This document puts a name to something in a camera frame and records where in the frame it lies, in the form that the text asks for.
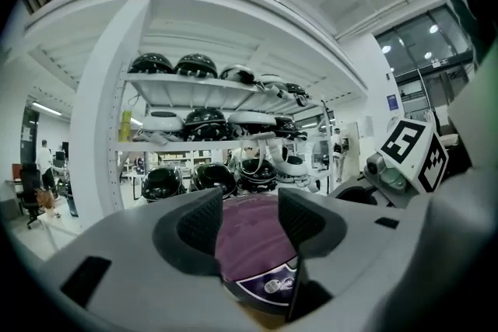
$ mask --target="shelf post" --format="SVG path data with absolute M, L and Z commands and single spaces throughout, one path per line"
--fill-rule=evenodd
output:
M 100 35 L 79 83 L 71 118 L 71 184 L 84 229 L 121 210 L 114 142 L 125 73 L 149 22 L 150 0 L 127 0 Z

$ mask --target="black pants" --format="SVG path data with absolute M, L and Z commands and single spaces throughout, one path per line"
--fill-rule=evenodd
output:
M 44 184 L 45 190 L 51 189 L 52 192 L 55 192 L 55 179 L 54 174 L 52 173 L 52 169 L 47 170 L 43 176 L 41 177 L 41 181 Z

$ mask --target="white shelf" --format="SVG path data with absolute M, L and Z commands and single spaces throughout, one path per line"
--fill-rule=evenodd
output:
M 294 115 L 320 104 L 310 101 L 300 107 L 293 95 L 280 99 L 255 85 L 222 79 L 201 79 L 171 74 L 127 74 L 137 92 L 151 107 L 191 110 L 212 107 L 225 111 L 256 110 L 275 115 Z
M 284 138 L 270 138 L 267 142 L 277 145 L 294 144 L 292 140 Z M 193 151 L 210 149 L 238 149 L 240 147 L 258 147 L 257 140 L 236 140 L 226 142 L 167 142 L 165 145 L 150 142 L 115 142 L 114 151 L 122 152 L 168 152 L 168 151 Z

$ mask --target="chair backrest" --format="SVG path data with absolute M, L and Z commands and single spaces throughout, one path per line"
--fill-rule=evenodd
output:
M 36 163 L 23 163 L 23 168 L 19 172 L 23 183 L 23 200 L 26 203 L 36 203 L 36 189 L 41 187 L 40 171 Z

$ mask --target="purple label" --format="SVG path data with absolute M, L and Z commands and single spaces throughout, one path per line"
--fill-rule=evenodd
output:
M 262 302 L 288 306 L 293 296 L 295 275 L 296 270 L 283 264 L 264 274 L 237 281 L 237 284 Z

